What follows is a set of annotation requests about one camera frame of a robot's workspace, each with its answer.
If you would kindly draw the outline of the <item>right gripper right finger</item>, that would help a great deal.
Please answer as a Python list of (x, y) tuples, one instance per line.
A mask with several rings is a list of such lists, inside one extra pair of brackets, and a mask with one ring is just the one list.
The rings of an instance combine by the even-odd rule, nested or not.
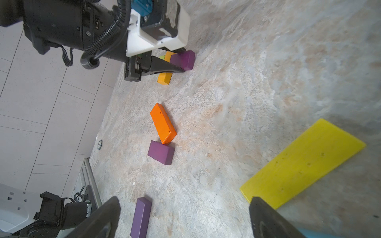
[(249, 212), (255, 238), (305, 238), (260, 197), (252, 198)]

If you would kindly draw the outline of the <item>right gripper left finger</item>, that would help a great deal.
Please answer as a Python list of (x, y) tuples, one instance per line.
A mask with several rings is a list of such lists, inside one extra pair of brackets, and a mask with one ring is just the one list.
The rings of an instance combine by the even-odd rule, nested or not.
[(121, 215), (120, 201), (111, 197), (66, 238), (114, 238)]

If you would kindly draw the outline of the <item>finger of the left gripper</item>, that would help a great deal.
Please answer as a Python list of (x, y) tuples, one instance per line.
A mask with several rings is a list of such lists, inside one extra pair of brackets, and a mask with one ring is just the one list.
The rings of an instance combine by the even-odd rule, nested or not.
[(173, 52), (173, 53), (176, 53), (176, 54), (180, 54), (180, 53), (183, 53), (186, 51), (185, 48), (179, 48), (179, 49), (176, 49), (176, 50), (170, 50), (166, 47), (162, 47), (162, 50), (165, 50), (165, 51), (168, 51), (168, 52)]
[(158, 74), (158, 73), (183, 73), (185, 72), (180, 67), (171, 64), (163, 59), (156, 56), (151, 57), (151, 65), (148, 69), (148, 74)]

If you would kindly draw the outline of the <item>orange block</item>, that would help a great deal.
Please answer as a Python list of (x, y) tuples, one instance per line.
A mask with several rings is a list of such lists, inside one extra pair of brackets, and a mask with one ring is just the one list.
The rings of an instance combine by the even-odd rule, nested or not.
[(156, 103), (150, 112), (153, 123), (162, 144), (169, 144), (176, 137), (177, 132), (167, 115), (164, 107)]

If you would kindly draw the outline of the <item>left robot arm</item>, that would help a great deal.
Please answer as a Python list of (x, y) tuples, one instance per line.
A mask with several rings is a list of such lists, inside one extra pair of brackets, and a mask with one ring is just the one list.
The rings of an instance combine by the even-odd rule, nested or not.
[(177, 1), (1, 1), (1, 26), (23, 22), (26, 37), (40, 54), (52, 47), (82, 51), (83, 68), (95, 69), (106, 57), (125, 64), (125, 80), (182, 73), (154, 49), (183, 53), (190, 17)]

